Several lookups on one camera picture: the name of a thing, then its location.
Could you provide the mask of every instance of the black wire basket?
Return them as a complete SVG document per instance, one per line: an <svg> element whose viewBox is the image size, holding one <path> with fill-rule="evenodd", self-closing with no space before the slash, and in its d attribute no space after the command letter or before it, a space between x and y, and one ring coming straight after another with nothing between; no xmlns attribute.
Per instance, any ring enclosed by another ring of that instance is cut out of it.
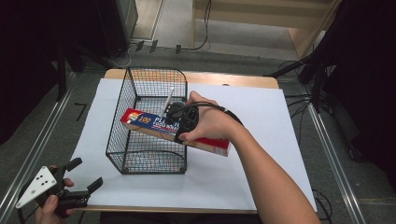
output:
<svg viewBox="0 0 396 224"><path fill-rule="evenodd" d="M120 118L127 108L161 114L169 90L171 103L186 102L187 80L173 68L128 67L108 137L106 155L123 175L184 174L187 147L125 128Z"/></svg>

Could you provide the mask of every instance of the metal rail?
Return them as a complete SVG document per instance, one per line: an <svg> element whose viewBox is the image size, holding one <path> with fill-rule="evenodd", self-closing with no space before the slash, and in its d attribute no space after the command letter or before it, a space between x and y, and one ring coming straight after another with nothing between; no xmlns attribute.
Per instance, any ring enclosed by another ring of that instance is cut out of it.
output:
<svg viewBox="0 0 396 224"><path fill-rule="evenodd" d="M7 223L12 209L15 208L15 204L18 200L19 192L21 191L22 185L27 181L35 168L41 153L46 146L50 136L62 115L67 101L70 98L71 92L73 90L76 81L76 75L71 73L68 78L69 89L66 91L64 97L55 103L52 111L41 129L37 139L35 140L29 154L26 156L21 169L18 171L12 183L9 185L4 198L0 204L0 223Z"/></svg>
<svg viewBox="0 0 396 224"><path fill-rule="evenodd" d="M303 85L303 91L304 93L309 93L309 89L306 85ZM361 211L361 207L359 206L358 199L347 180L347 175L341 165L341 162L338 160L337 153L332 145L332 140L326 131L323 120L312 105L309 106L309 112L312 120L314 121L315 127L317 128L319 139L323 145L329 164L332 167L332 173L337 181L338 188L341 191L351 220L354 224L365 224L366 221Z"/></svg>

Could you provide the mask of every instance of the left hand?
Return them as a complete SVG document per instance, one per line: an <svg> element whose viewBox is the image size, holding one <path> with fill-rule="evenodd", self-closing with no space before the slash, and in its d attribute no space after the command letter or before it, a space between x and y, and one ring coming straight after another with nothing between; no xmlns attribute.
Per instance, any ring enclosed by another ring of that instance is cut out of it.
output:
<svg viewBox="0 0 396 224"><path fill-rule="evenodd" d="M64 184L67 187L73 187L74 183L71 179L64 179ZM55 209L58 207L58 197L55 195L50 195L43 208L38 207L35 211L35 223L36 224L64 224L65 219L58 217L55 214ZM73 209L67 209L66 214L71 216L74 214Z"/></svg>

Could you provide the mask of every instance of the human arm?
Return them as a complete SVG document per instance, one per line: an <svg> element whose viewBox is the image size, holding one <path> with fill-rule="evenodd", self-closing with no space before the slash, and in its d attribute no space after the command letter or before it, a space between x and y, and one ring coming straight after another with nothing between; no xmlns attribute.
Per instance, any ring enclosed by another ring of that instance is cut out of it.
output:
<svg viewBox="0 0 396 224"><path fill-rule="evenodd" d="M187 104L206 101L192 91ZM234 145L247 176L253 200L264 223L319 223L318 216L300 188L259 145L243 125L227 114L207 106L199 107L197 127L182 133L180 140L227 138Z"/></svg>
<svg viewBox="0 0 396 224"><path fill-rule="evenodd" d="M73 187L74 183L71 179L66 178L64 180L64 184L67 187ZM35 223L36 224L64 224L65 219L58 217L55 214L55 209L58 206L58 197L55 195L50 195L46 202L44 203L44 206L38 207L37 210L35 211ZM74 210L73 209L67 209L66 214L71 216L73 215Z"/></svg>

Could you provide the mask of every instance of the cable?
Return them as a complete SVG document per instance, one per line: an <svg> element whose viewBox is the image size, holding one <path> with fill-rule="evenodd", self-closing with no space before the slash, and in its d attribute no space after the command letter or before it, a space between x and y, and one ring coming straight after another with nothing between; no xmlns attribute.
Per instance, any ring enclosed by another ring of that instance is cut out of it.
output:
<svg viewBox="0 0 396 224"><path fill-rule="evenodd" d="M132 56L131 56L130 50L131 50L132 48L136 47L136 46L137 46L136 43L131 43L131 44L130 44L130 46L129 46L128 50L127 50L128 57L129 57L129 62L128 62L127 64L121 65L121 64L117 64L117 63L115 63L115 62L113 62L113 61L111 61L111 60L109 60L109 61L110 61L111 63L113 63L114 65L116 65L118 68L128 67L129 64L131 64L131 62L132 62Z"/></svg>
<svg viewBox="0 0 396 224"><path fill-rule="evenodd" d="M180 108L178 108L178 109L176 109L176 110L173 110L173 111L170 112L170 113L168 112L168 113L166 114L166 117L172 118L172 116L175 115L177 112L179 112L179 111L184 111L184 110L187 109L187 108L191 108L191 107L195 107L195 106L197 106L197 107L198 107L198 106L211 106L211 107L214 107L214 108L216 108L216 109L218 109L218 110L224 112L225 114L229 115L231 118L235 119L237 122L239 122L240 124L243 125L242 121L241 121L233 112L231 112L230 110L228 110L228 109L225 108L224 106L215 105L215 104L212 104L212 103L210 103L210 102L195 102L194 104L183 105L182 107L180 107Z"/></svg>
<svg viewBox="0 0 396 224"><path fill-rule="evenodd" d="M285 64L285 63L297 63L297 62L300 62L300 61L285 61L285 62L281 63L281 64L277 67L277 71L279 71L279 70L280 70L280 67L281 67L283 64ZM293 71L295 72L295 74L297 74L297 76L300 75L295 69L293 69Z"/></svg>
<svg viewBox="0 0 396 224"><path fill-rule="evenodd" d="M285 95L285 98L295 98L295 97L312 97L312 94Z"/></svg>
<svg viewBox="0 0 396 224"><path fill-rule="evenodd" d="M326 217L320 217L319 219L320 219L320 220L328 220L329 223L332 224L332 219L331 219L331 217L332 217L332 204L330 203L330 200L329 200L326 196L324 196L324 194L321 193L320 191L318 191L318 190L316 190L316 189L312 189L312 191L314 191L314 192L317 193L317 195L318 195L317 197L315 197L315 195L314 195L315 201L320 205L320 207L322 208L322 210L323 210L323 212L324 212L324 214L325 214L325 216L326 216ZM327 202L327 204L330 206L330 213L327 211L325 205L324 205L323 202L320 200L320 196L321 196L322 198L324 198L324 200L325 200L325 201Z"/></svg>
<svg viewBox="0 0 396 224"><path fill-rule="evenodd" d="M300 106L300 107L294 112L294 114L292 114L292 115L290 116L290 118L292 119L292 118L294 118L294 116L296 116L296 115L302 113L302 112L303 112L302 109L304 109L304 108L306 107L306 105L309 105L309 104L311 104L311 103L310 103L310 102L307 102L307 103L305 103L304 105Z"/></svg>
<svg viewBox="0 0 396 224"><path fill-rule="evenodd" d="M83 211L83 212L81 213L81 216L79 216L78 224L81 224L82 219L84 218L84 215L85 215L85 211Z"/></svg>
<svg viewBox="0 0 396 224"><path fill-rule="evenodd" d="M308 101L308 103L311 103L311 100L312 100L312 98L303 99L303 100L298 100L298 101L295 101L295 102L293 102L293 103L288 104L288 107L290 107L291 105L296 105L296 104L298 104L298 103L300 103L300 102L306 102L306 101Z"/></svg>
<svg viewBox="0 0 396 224"><path fill-rule="evenodd" d="M310 104L310 103L305 103L303 112L301 113L300 128L299 128L298 141L297 141L298 146L300 146L300 144L301 144L301 132L302 132L302 127L303 127L304 112L305 112L305 110L308 108L309 104Z"/></svg>
<svg viewBox="0 0 396 224"><path fill-rule="evenodd" d="M200 47L198 47L198 48L195 48L195 49L187 49L187 50L198 50L198 49L201 49L201 48L204 46L204 44L206 43L206 41L207 41L207 34L208 34L208 24L209 24L210 8L212 8L212 0L207 1L206 10L205 10L205 15L204 15L204 23L205 23L205 31L206 31L206 37L205 37L204 43L202 43L202 45L201 45Z"/></svg>

